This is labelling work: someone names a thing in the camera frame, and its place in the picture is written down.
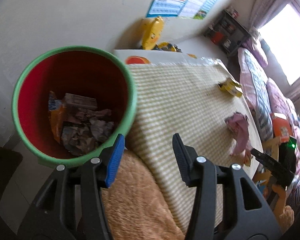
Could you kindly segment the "green checkered table cloth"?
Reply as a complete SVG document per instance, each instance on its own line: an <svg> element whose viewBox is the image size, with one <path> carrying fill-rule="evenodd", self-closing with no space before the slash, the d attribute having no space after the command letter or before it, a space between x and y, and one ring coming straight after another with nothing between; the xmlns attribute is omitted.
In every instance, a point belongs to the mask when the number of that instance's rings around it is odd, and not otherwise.
<svg viewBox="0 0 300 240"><path fill-rule="evenodd" d="M172 148L179 134L185 145L220 166L236 162L235 140L225 119L239 112L248 117L251 145L262 150L254 119L244 97L218 88L230 73L220 60L197 63L130 64L138 100L128 148L152 172L176 225L186 231L195 189L182 181Z"/></svg>

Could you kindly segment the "printed wrapper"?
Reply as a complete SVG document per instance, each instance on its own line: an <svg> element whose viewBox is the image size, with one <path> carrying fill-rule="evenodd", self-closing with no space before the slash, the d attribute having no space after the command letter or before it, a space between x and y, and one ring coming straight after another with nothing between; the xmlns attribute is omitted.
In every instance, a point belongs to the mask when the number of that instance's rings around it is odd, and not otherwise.
<svg viewBox="0 0 300 240"><path fill-rule="evenodd" d="M115 123L91 118L87 122L74 124L64 122L61 145L74 156L83 156L105 143L112 135Z"/></svg>

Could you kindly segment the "tan plush cushion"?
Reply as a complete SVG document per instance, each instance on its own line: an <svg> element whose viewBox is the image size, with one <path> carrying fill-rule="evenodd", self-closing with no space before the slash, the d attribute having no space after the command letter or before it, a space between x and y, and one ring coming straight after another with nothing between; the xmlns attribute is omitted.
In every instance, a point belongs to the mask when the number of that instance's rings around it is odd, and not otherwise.
<svg viewBox="0 0 300 240"><path fill-rule="evenodd" d="M184 239L152 173L125 150L114 183L102 190L113 239Z"/></svg>

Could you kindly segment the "green chart wall poster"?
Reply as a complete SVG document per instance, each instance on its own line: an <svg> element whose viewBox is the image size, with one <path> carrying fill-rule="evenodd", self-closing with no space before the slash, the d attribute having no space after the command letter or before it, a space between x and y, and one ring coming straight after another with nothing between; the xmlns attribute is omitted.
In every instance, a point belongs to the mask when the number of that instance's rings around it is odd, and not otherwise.
<svg viewBox="0 0 300 240"><path fill-rule="evenodd" d="M217 1L218 0L206 0L193 18L197 20L204 19Z"/></svg>

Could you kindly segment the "dark bedside shelf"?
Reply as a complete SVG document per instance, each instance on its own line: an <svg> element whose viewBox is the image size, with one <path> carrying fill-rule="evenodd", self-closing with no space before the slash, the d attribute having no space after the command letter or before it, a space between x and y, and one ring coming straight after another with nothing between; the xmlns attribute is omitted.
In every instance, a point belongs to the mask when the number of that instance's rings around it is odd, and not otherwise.
<svg viewBox="0 0 300 240"><path fill-rule="evenodd" d="M235 55L239 47L242 47L243 43L250 37L249 31L226 10L223 10L215 22L209 26L204 36L210 39L211 35L217 31L223 33L224 38L220 44L215 45L220 48L227 57Z"/></svg>

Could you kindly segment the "red orange book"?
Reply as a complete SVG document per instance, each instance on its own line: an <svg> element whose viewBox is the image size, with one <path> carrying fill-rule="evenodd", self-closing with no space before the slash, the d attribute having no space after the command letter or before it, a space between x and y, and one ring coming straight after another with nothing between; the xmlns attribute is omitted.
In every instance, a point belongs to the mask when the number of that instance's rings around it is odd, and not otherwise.
<svg viewBox="0 0 300 240"><path fill-rule="evenodd" d="M293 133L286 115L282 113L271 113L270 116L275 137L279 137L281 143L289 142L290 136L293 135Z"/></svg>

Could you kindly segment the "red canister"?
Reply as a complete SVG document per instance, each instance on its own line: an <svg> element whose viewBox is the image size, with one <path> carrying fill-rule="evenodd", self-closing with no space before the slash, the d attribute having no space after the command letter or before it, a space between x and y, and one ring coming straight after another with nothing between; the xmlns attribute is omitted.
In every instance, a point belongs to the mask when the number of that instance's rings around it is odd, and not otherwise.
<svg viewBox="0 0 300 240"><path fill-rule="evenodd" d="M214 44L218 45L218 44L221 43L221 41L223 40L223 38L224 38L224 34L221 33L221 32L219 32L219 31L217 31L217 32L214 32L214 33L211 35L210 40L211 40Z"/></svg>

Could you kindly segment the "yellow medicine box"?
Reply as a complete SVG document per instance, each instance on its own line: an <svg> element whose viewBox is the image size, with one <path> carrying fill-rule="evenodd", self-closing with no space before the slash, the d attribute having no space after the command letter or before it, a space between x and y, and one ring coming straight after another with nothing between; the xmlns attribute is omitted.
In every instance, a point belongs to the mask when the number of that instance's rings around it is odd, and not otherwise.
<svg viewBox="0 0 300 240"><path fill-rule="evenodd" d="M218 83L221 91L240 98L243 95L242 85L234 79L228 77L225 81Z"/></svg>

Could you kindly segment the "wooden chair frame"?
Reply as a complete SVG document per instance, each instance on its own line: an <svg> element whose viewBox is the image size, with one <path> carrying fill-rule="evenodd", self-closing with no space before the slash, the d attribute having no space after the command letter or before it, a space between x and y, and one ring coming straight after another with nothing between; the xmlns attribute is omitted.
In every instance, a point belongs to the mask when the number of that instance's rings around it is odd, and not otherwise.
<svg viewBox="0 0 300 240"><path fill-rule="evenodd" d="M284 190L291 184L294 178L293 174L290 174L290 170L286 169L281 163L279 163L279 146L281 145L281 137L275 137L263 143L263 149L271 149L271 154L266 154L252 149L251 153L256 160L266 170L264 172L256 172L253 177L253 182L259 181L268 184L268 195L266 197L267 203L274 211L275 206L279 200L279 195L272 190L272 185L280 185Z"/></svg>

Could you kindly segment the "orange snack bag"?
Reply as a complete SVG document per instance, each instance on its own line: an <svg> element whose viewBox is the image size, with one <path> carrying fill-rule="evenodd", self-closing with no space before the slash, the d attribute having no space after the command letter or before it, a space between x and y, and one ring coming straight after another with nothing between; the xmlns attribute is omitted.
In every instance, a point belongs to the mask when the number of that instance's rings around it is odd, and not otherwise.
<svg viewBox="0 0 300 240"><path fill-rule="evenodd" d="M60 144L63 122L65 122L67 116L66 102L64 99L57 99L53 91L50 91L49 93L48 111L49 122L51 126L51 131L53 133L53 137L55 141L57 141Z"/></svg>

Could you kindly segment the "pink plastic wrapper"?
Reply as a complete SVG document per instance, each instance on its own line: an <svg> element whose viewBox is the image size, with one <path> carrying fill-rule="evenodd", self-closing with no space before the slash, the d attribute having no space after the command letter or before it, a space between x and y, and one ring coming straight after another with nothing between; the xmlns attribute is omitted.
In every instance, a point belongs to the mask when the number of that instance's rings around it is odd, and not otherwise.
<svg viewBox="0 0 300 240"><path fill-rule="evenodd" d="M224 120L228 130L232 133L236 145L231 155L242 157L251 157L251 143L249 139L249 121L246 115L235 112L232 116Z"/></svg>

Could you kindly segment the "yellow toy truck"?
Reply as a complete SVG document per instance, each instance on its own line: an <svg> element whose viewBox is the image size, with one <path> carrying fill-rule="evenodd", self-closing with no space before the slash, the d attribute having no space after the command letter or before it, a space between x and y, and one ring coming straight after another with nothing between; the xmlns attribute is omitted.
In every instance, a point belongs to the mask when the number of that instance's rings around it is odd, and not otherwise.
<svg viewBox="0 0 300 240"><path fill-rule="evenodd" d="M168 42L162 42L160 44L156 44L153 50L162 50L162 51L172 51L172 52L178 52L181 53L182 50L178 48L176 44L168 43Z"/></svg>

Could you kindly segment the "red bin with green rim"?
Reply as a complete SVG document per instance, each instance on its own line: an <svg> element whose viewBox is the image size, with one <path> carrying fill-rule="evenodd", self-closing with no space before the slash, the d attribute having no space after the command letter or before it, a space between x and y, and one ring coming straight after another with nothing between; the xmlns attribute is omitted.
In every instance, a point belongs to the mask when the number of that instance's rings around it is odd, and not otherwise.
<svg viewBox="0 0 300 240"><path fill-rule="evenodd" d="M109 139L86 155L70 154L51 131L50 91L66 102L65 122L80 124L91 118L114 122ZM100 155L118 134L129 133L136 102L134 79L121 60L97 48L68 46L40 55L24 69L14 88L12 117L19 137L38 163L75 167Z"/></svg>

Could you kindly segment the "yellow duck toy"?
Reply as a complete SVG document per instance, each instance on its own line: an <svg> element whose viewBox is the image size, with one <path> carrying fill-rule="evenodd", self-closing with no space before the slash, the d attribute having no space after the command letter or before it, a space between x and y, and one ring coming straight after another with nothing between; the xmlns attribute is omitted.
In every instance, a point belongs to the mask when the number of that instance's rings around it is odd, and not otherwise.
<svg viewBox="0 0 300 240"><path fill-rule="evenodd" d="M157 41L161 36L161 32L164 28L164 20L161 16L157 16L151 22L146 23L144 28L141 49L152 50L157 45Z"/></svg>

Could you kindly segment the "purple curtain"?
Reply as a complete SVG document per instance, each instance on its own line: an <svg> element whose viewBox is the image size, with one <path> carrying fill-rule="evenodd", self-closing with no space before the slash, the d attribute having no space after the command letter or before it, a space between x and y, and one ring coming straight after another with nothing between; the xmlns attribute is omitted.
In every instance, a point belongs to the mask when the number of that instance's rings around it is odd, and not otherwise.
<svg viewBox="0 0 300 240"><path fill-rule="evenodd" d="M272 20L292 0L254 0L249 28L259 29Z"/></svg>

